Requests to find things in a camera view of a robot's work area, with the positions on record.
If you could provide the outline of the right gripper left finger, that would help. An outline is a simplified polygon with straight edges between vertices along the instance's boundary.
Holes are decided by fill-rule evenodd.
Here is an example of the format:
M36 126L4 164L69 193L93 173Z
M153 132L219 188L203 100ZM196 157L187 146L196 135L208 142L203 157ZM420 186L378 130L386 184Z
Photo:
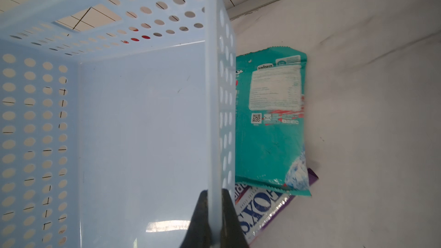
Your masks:
M180 248L209 248L211 246L207 194L207 190L200 193Z

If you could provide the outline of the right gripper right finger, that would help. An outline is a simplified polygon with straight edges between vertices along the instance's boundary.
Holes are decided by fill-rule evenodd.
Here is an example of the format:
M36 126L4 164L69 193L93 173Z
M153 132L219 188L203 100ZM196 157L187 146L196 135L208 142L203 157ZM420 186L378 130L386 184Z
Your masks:
M249 248L237 218L234 202L227 189L222 190L222 229L220 233L221 248Z

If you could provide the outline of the purple Fox's candy bag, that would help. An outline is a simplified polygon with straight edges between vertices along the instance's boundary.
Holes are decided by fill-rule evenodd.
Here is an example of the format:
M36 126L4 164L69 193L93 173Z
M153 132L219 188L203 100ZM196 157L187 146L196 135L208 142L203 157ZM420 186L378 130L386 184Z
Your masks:
M294 195L265 188L236 184L235 211L248 245L251 245L295 198Z

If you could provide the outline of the teal candy bag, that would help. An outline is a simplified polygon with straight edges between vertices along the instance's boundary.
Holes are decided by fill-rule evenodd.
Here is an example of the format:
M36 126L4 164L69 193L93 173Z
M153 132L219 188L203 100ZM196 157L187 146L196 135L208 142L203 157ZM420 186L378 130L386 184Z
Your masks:
M270 47L236 58L235 181L310 196L304 115L307 55Z

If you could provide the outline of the light blue plastic basket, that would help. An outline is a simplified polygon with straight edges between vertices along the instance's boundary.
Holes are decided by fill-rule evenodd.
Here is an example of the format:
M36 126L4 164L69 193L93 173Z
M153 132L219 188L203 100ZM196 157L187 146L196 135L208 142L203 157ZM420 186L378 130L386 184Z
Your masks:
M233 200L223 0L1 0L1 246L179 248Z

